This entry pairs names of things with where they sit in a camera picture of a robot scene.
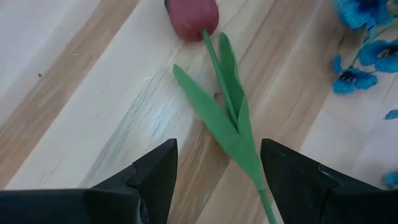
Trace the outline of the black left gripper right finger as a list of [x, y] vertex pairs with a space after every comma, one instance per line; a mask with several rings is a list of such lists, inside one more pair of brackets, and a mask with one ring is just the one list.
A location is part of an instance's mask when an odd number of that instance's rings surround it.
[[261, 142], [267, 183], [284, 223], [397, 223], [397, 191], [382, 190], [272, 139]]

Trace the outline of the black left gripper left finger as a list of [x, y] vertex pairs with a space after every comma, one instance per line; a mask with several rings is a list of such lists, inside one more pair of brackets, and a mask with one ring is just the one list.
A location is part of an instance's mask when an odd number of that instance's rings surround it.
[[167, 223], [177, 178], [176, 139], [87, 189], [1, 191], [1, 223]]

